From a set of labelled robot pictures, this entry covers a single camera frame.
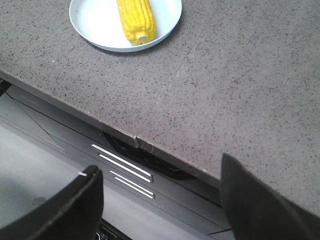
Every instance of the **gray countertop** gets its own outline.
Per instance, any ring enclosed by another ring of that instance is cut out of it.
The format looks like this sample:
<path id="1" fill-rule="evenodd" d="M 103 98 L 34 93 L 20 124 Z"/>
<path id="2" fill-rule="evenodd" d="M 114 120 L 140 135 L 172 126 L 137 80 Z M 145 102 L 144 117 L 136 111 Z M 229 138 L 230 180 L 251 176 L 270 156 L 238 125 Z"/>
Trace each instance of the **gray countertop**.
<path id="1" fill-rule="evenodd" d="M 0 77 L 218 186 L 222 153 L 320 216 L 320 1 L 183 1 L 172 34 L 100 50 L 68 0 L 0 7 Z"/>

